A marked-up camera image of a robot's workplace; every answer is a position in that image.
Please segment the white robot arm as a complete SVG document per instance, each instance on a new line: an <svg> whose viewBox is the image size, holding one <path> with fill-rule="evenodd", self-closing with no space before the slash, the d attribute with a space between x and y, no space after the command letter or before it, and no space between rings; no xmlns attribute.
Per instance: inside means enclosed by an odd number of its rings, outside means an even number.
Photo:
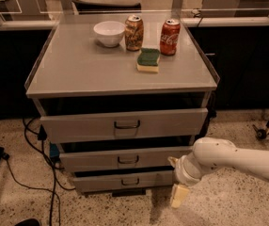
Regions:
<svg viewBox="0 0 269 226"><path fill-rule="evenodd" d="M170 156L177 184L171 191L170 206L178 208L204 175L231 168L269 183L269 151L237 148L231 141L202 137L195 141L191 153L180 158Z"/></svg>

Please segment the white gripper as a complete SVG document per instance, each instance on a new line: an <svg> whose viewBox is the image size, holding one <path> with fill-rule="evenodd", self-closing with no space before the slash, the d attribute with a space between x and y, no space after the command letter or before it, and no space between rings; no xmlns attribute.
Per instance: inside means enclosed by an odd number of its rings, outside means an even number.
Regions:
<svg viewBox="0 0 269 226"><path fill-rule="evenodd" d="M177 181L182 184L173 185L170 198L170 206L179 208L189 193L187 186L194 186L201 180L201 167L192 153L183 155L179 159L170 156L167 160L175 168L174 172Z"/></svg>

